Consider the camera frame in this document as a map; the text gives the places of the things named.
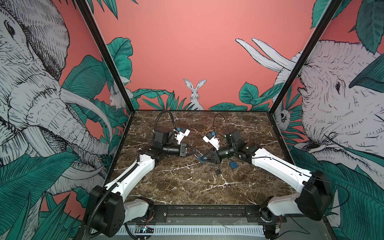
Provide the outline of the dark grey padlock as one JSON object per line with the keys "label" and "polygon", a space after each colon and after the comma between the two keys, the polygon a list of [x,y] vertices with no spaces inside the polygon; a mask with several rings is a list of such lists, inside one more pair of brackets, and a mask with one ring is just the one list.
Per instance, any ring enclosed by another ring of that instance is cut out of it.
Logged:
{"label": "dark grey padlock", "polygon": [[216,168],[216,169],[215,169],[215,174],[216,174],[217,176],[220,176],[220,175],[222,174],[222,171],[221,171],[220,169]]}

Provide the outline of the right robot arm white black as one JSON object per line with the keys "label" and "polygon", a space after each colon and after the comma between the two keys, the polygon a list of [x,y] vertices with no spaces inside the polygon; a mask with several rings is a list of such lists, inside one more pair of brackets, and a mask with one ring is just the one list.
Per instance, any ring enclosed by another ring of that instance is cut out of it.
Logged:
{"label": "right robot arm white black", "polygon": [[226,145],[220,146],[215,133],[207,133],[203,140],[213,150],[202,155],[204,162],[219,164],[223,159],[236,157],[261,168],[292,187],[296,193],[272,197],[267,203],[269,213],[274,216],[304,215],[320,221],[331,205],[331,188],[328,176],[321,171],[310,171],[290,164],[256,143],[245,142],[239,131],[231,128],[225,135]]}

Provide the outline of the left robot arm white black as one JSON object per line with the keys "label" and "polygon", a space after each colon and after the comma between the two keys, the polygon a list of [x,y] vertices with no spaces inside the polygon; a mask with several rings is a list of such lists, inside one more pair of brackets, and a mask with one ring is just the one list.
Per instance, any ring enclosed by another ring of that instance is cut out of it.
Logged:
{"label": "left robot arm white black", "polygon": [[152,140],[136,152],[136,160],[128,169],[105,186],[94,187],[85,214],[85,237],[90,239],[100,234],[113,237],[127,222],[151,221],[155,216],[153,201],[144,197],[131,202],[126,199],[164,157],[187,157],[197,152],[196,148],[182,142],[189,134],[187,128],[155,130]]}

